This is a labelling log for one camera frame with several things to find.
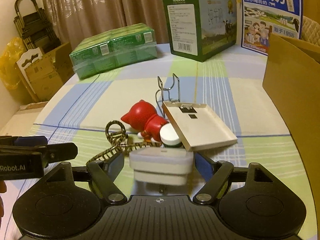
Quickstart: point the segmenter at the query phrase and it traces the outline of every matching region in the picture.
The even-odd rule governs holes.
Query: cat ear
[[[120,118],[120,120],[122,121],[122,122],[125,122],[125,123],[127,123],[127,124],[130,124],[129,122],[130,122],[130,114],[129,113],[126,113],[124,116],[122,116],[121,118]]]

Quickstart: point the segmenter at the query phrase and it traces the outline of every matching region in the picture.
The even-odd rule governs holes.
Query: cardboard box
[[[187,151],[237,143],[237,137],[207,104],[163,102],[162,109]]]
[[[40,101],[49,101],[74,75],[69,54],[70,43],[63,44],[36,60],[25,69],[35,94]]]
[[[236,0],[163,0],[171,53],[200,62],[236,43]]]
[[[319,46],[271,34],[263,88],[286,123],[306,169],[316,207],[318,232],[320,232],[319,77]]]

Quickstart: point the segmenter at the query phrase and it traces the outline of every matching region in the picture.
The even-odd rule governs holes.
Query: plastic wrap
[[[156,57],[154,30],[143,23],[86,38],[70,54],[79,79]]]
[[[18,89],[20,77],[15,64],[26,52],[21,38],[13,38],[5,47],[0,57],[0,78],[8,90]]]

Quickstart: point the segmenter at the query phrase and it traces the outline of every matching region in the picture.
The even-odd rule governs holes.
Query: brown curtain
[[[95,34],[145,23],[156,33],[157,43],[167,43],[162,0],[44,0],[48,17],[63,42],[72,47]]]
[[[43,0],[62,42],[74,49],[84,38],[126,25],[121,0]]]

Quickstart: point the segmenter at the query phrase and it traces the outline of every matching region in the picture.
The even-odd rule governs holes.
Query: red cat figurine
[[[141,132],[141,136],[146,139],[160,142],[160,129],[168,121],[157,114],[155,107],[144,101],[140,100],[135,103],[124,116],[121,121],[129,124],[133,129]]]

